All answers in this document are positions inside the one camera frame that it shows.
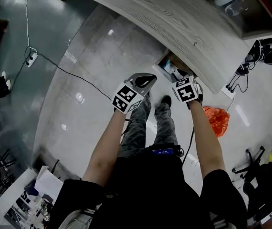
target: black sleeve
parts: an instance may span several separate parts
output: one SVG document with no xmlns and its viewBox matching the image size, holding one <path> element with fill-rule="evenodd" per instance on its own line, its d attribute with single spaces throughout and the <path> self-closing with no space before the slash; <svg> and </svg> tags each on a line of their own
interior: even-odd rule
<svg viewBox="0 0 272 229">
<path fill-rule="evenodd" d="M 57 229 L 65 218 L 78 209 L 95 209 L 101 203 L 103 188 L 81 180 L 65 180 L 50 213 L 48 228 Z"/>
<path fill-rule="evenodd" d="M 224 170 L 214 170 L 203 179 L 201 202 L 210 212 L 226 219 L 237 229 L 246 228 L 244 200 Z"/>
</svg>

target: transparent glass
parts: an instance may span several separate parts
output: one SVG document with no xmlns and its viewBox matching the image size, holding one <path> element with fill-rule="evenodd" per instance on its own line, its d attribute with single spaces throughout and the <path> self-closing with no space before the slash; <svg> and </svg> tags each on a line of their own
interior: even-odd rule
<svg viewBox="0 0 272 229">
<path fill-rule="evenodd" d="M 236 16 L 246 10 L 248 10 L 248 5 L 244 0 L 235 0 L 225 8 L 225 13 L 229 16 Z"/>
</svg>

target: forearm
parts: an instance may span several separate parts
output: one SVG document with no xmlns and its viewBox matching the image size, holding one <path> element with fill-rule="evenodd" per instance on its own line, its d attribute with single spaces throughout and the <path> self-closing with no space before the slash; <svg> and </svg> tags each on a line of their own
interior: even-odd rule
<svg viewBox="0 0 272 229">
<path fill-rule="evenodd" d="M 118 110 L 113 113 L 109 124 L 93 150 L 82 180 L 94 182 L 101 186 L 107 183 L 117 160 L 125 116 Z"/>
<path fill-rule="evenodd" d="M 197 101 L 191 101 L 189 105 L 194 124 L 197 156 L 204 178 L 213 170 L 225 170 L 222 148 L 201 104 Z"/>
</svg>

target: black shoe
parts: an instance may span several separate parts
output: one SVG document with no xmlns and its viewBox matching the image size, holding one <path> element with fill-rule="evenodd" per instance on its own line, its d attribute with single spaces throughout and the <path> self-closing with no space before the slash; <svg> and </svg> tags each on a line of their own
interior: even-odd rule
<svg viewBox="0 0 272 229">
<path fill-rule="evenodd" d="M 161 100 L 161 102 L 162 102 L 162 103 L 168 104 L 169 107 L 171 107 L 171 105 L 172 105 L 171 97 L 168 96 L 168 95 L 165 95 L 165 96 L 163 97 L 163 99 Z"/>
</svg>

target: black and white marker cube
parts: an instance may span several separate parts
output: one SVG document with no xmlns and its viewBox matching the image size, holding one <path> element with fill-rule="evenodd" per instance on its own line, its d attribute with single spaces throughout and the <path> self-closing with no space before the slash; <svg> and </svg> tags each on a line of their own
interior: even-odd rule
<svg viewBox="0 0 272 229">
<path fill-rule="evenodd" d="M 173 83 L 172 89 L 178 100 L 182 103 L 198 98 L 199 89 L 192 75 Z"/>
<path fill-rule="evenodd" d="M 144 97 L 137 93 L 131 86 L 121 83 L 112 99 L 112 105 L 123 114 L 139 107 Z"/>
</svg>

